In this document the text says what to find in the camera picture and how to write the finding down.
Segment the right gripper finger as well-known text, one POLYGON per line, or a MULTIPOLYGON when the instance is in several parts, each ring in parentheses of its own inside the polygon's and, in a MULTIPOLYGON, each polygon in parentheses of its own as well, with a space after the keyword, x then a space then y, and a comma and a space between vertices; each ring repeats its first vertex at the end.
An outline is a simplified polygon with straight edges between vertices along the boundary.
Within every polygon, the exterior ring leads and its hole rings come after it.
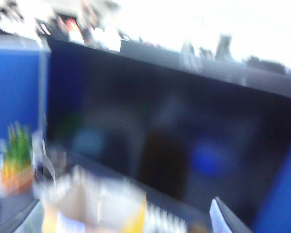
POLYGON ((210 218, 214 233, 251 233, 251 230, 219 197, 211 201, 210 218))

